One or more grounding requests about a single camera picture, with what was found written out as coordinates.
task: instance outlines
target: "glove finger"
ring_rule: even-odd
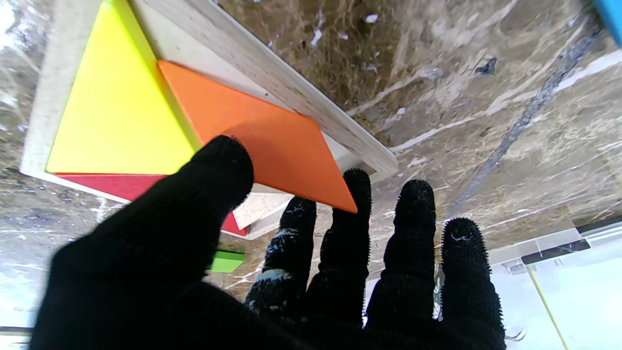
[[[451,220],[443,233],[442,256],[443,323],[491,345],[504,344],[501,304],[490,282],[488,254],[477,225],[468,219]]]
[[[244,301],[251,310],[276,316],[300,311],[311,267],[315,216],[312,201],[294,197],[288,203],[266,250],[263,271]]]
[[[384,271],[367,309],[367,328],[412,334],[432,319],[434,301],[434,192],[423,180],[402,188],[384,252]]]
[[[178,270],[175,279],[187,274],[200,280],[212,263],[225,217],[252,186],[253,164],[244,147],[218,136],[177,173],[102,222],[89,239],[113,239],[127,251],[145,255],[142,261],[151,267],[141,273],[164,276],[156,268],[163,263],[167,270]],[[176,239],[175,232],[183,232],[183,237]],[[119,266],[131,271],[129,264]]]
[[[333,209],[333,224],[320,249],[320,271],[311,280],[305,308],[308,314],[361,324],[365,278],[369,274],[371,185],[369,176],[360,169],[346,171],[343,178],[358,213]]]

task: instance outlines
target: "white vein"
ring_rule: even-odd
[[[415,138],[412,138],[412,139],[404,142],[403,144],[399,144],[399,145],[397,145],[395,147],[390,147],[389,150],[391,152],[398,152],[398,151],[402,151],[403,149],[413,147],[417,143],[420,143],[421,141],[423,141],[423,140],[425,140],[427,138],[430,138],[430,137],[436,135],[437,133],[439,133],[439,132],[441,132],[443,130],[447,130],[449,128],[453,128],[454,126],[462,125],[464,123],[468,123],[471,120],[475,120],[475,118],[472,117],[472,116],[469,116],[468,118],[464,118],[463,120],[458,120],[458,121],[454,121],[453,123],[449,123],[449,124],[445,124],[445,125],[439,126],[438,128],[434,128],[434,129],[432,129],[430,131],[422,133],[421,135],[419,135],[419,136],[417,136]]]

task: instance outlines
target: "marble surface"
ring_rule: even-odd
[[[372,277],[409,179],[435,189],[437,244],[456,216],[499,248],[620,214],[622,53],[589,2],[217,2],[395,152]]]
[[[471,217],[489,248],[622,211],[622,51],[596,34],[588,2],[218,2],[395,152],[400,171],[373,189],[370,278],[411,178],[435,189],[438,234],[446,219]],[[51,252],[119,207],[17,172],[52,3],[10,0],[13,20],[0,28],[10,39],[0,51],[0,301],[15,310],[35,310]],[[313,269],[329,226],[320,206]],[[243,298],[272,235],[223,235],[221,248],[246,261],[207,279]]]

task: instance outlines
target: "gloved hand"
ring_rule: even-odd
[[[319,272],[307,288],[315,203],[295,197],[266,251],[262,273],[245,304],[318,348],[504,349],[499,297],[478,227],[451,220],[443,235],[442,322],[434,302],[434,193],[422,180],[407,182],[396,206],[395,233],[384,253],[362,328],[369,260],[371,189],[368,175],[343,175],[358,213],[333,210],[320,249]]]
[[[246,305],[202,282],[220,227],[253,185],[253,165],[219,136],[192,160],[53,257],[31,349],[500,349],[499,299],[477,226],[445,228],[441,323],[432,320],[435,209],[404,186],[386,269],[361,327],[369,255],[369,178],[348,171],[358,214],[333,211],[308,290],[315,204],[294,198]]]

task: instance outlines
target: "tangram piece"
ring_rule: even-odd
[[[180,124],[187,122],[175,109],[179,107],[127,0],[105,0],[47,171],[172,174],[193,154]]]
[[[56,176],[128,201],[135,200],[158,180],[165,177],[165,175],[138,174],[56,174]],[[248,235],[247,227],[238,228],[233,213],[229,213],[221,230],[239,236]]]
[[[234,136],[253,160],[256,183],[356,212],[314,121],[170,62],[159,65],[200,144]]]

